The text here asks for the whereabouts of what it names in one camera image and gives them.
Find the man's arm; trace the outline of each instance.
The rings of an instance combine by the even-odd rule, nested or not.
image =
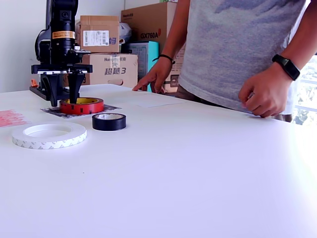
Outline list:
[[[281,53],[299,69],[317,52],[317,0],[307,7],[292,41]],[[285,110],[292,79],[278,63],[245,81],[239,99],[256,116],[276,116]]]
[[[186,42],[190,0],[179,0],[162,54],[175,57]]]
[[[186,42],[190,0],[178,0],[171,29],[169,31],[163,55],[174,58]],[[164,57],[159,58],[150,72],[133,88],[134,91],[146,90],[151,84],[152,92],[162,92],[162,85],[172,69],[172,62]]]
[[[308,5],[292,41],[281,54],[302,69],[317,52],[317,0]]]

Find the man's hand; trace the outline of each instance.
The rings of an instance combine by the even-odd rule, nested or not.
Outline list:
[[[171,61],[167,58],[159,58],[150,72],[140,79],[138,85],[133,88],[133,91],[138,91],[139,89],[146,91],[148,85],[150,84],[153,93],[163,93],[163,83],[167,79],[171,70]]]
[[[245,81],[239,93],[243,105],[256,116],[276,116],[285,110],[292,79],[274,63],[269,69]]]

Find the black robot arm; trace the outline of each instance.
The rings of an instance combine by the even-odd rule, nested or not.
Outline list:
[[[82,62],[83,51],[75,47],[75,16],[78,0],[48,0],[47,28],[40,32],[35,42],[35,52],[40,65],[32,66],[33,74],[41,75],[38,88],[30,88],[52,106],[57,101],[70,99],[76,103],[79,89],[85,73],[93,71],[92,65],[79,64]],[[62,86],[63,74],[68,74],[69,90]]]

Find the man's left hand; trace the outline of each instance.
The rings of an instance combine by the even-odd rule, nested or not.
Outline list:
[[[291,83],[292,79],[282,67],[273,63],[267,70],[245,81],[239,99],[256,116],[276,116],[285,110]]]

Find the teal box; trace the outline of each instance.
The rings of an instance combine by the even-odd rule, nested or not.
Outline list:
[[[154,59],[159,57],[159,43],[154,41],[132,42],[122,45],[122,53],[138,56],[138,80],[143,78],[156,63]]]

